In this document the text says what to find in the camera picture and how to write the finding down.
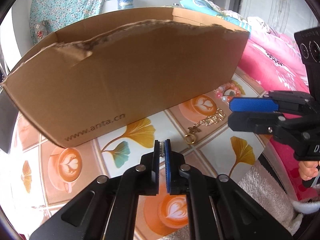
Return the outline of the right hand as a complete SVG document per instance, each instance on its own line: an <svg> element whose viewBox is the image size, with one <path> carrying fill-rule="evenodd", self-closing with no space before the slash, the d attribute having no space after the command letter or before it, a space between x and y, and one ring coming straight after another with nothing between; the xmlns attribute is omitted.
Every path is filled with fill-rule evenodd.
<svg viewBox="0 0 320 240"><path fill-rule="evenodd" d="M318 175L318 161L300 161L298 166L299 175L304 181L311 180Z"/></svg>

